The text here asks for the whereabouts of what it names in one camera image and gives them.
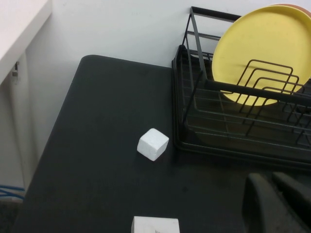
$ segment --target white box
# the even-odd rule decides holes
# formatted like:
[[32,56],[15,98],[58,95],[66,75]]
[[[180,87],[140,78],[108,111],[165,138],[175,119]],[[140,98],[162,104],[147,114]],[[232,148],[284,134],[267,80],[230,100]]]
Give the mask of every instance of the white box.
[[179,233],[177,218],[134,216],[131,233]]
[[156,129],[150,129],[139,140],[137,151],[148,159],[156,160],[166,149],[169,138]]

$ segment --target black plastic part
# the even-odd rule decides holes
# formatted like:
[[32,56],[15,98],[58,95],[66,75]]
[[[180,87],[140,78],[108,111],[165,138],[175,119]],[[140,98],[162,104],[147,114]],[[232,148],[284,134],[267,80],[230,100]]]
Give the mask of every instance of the black plastic part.
[[272,180],[286,201],[311,229],[311,189],[282,172],[274,172]]
[[245,232],[309,233],[307,225],[277,192],[262,175],[247,177],[242,207]]

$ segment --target dish rack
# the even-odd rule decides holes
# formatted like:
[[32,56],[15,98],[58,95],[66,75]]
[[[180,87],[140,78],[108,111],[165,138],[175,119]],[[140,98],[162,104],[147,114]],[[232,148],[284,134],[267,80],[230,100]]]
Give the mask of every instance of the dish rack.
[[[288,73],[273,69],[265,71],[266,79],[282,82],[283,88],[270,86],[256,89],[214,81],[211,64],[213,53],[202,51],[201,41],[219,40],[219,36],[198,32],[196,16],[234,22],[240,16],[223,12],[191,7],[183,43],[178,47],[172,61],[174,143],[182,150],[190,150],[215,156],[236,158],[311,169],[311,81],[299,85],[299,77],[293,75],[292,67],[267,61],[250,60],[245,71],[253,62],[266,63],[269,67],[286,67]],[[192,22],[193,31],[189,31]],[[189,47],[189,36],[194,36],[196,50]],[[270,73],[287,75],[286,81],[269,78]],[[300,86],[299,91],[289,91]],[[239,93],[277,100],[276,103],[252,106],[233,102],[224,93]]]

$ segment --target yellow plastic plate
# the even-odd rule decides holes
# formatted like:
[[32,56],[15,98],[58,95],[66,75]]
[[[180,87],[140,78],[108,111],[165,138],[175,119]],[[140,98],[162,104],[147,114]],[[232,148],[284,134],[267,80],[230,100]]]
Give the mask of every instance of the yellow plastic plate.
[[[214,53],[212,72],[215,81],[238,84],[250,60],[256,59],[284,65],[275,66],[251,62],[239,85],[281,92],[298,91],[301,87],[285,85],[265,78],[295,83],[297,77],[264,71],[269,69],[299,77],[298,84],[304,85],[311,76],[311,18],[303,11],[284,5],[273,5],[255,10],[232,24],[220,39]],[[232,101],[260,106],[276,100],[238,93],[224,92]]]

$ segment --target dish rack wire divider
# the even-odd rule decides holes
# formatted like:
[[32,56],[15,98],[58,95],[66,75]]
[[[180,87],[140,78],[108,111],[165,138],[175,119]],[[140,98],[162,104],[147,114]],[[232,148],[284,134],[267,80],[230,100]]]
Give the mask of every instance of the dish rack wire divider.
[[[203,16],[234,22],[240,16],[191,7],[182,45],[172,61],[174,143],[182,150],[270,165],[311,170],[311,82],[298,84],[292,67],[252,59],[246,64],[237,84],[214,81],[211,64],[213,53],[201,49],[200,38],[219,40],[219,36],[200,33],[195,17]],[[192,22],[193,31],[189,31]],[[189,36],[195,37],[196,50],[189,47]],[[289,72],[256,68],[244,85],[240,81],[253,63],[285,67]],[[264,71],[254,86],[247,86],[256,70]],[[277,73],[288,76],[282,81],[269,77]],[[257,89],[259,80],[281,82],[283,88],[266,86]],[[238,93],[236,101],[224,94]],[[241,104],[238,100],[246,97]],[[252,106],[246,101],[255,98]],[[259,98],[276,103],[255,106]]]

